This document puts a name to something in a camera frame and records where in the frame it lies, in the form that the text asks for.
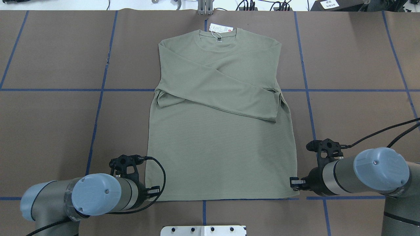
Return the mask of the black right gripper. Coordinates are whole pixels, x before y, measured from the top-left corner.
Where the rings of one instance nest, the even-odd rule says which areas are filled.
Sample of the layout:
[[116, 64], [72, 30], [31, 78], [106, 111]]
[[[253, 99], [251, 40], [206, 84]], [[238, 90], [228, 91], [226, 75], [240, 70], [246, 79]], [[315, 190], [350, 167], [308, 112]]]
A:
[[319, 167], [313, 168], [309, 174], [302, 179], [299, 177], [290, 177], [289, 182], [293, 191], [313, 191], [318, 196], [326, 196], [324, 181], [320, 174]]

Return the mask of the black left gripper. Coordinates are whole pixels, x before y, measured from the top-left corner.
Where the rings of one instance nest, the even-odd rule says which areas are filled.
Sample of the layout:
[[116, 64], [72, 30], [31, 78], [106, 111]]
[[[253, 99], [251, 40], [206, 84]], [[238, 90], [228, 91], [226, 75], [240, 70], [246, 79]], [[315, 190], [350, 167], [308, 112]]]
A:
[[145, 189], [145, 186], [143, 184], [136, 181], [133, 182], [131, 187], [132, 195], [130, 200], [130, 210], [139, 208], [145, 202], [146, 199], [154, 200], [160, 193], [160, 186], [152, 186], [150, 188]]

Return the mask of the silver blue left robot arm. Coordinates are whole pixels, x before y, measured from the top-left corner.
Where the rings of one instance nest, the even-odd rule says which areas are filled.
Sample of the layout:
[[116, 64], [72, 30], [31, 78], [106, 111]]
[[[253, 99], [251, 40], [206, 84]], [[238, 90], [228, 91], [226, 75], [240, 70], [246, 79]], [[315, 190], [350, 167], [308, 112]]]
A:
[[127, 177], [89, 174], [31, 186], [21, 198], [20, 211], [27, 221], [35, 222], [30, 236], [78, 236], [80, 221], [143, 211], [147, 207], [142, 204], [152, 199], [152, 205], [163, 190], [163, 186], [145, 188]]

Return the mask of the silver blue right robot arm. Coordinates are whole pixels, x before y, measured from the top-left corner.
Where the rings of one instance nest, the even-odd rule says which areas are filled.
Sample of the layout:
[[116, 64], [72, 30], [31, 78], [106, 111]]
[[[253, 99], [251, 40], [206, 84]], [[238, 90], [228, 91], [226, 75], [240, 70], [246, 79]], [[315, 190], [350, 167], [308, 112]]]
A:
[[327, 160], [306, 177], [290, 177], [294, 191], [322, 197], [375, 192], [385, 197], [383, 236], [420, 234], [420, 164], [408, 162], [394, 149], [367, 149], [354, 157]]

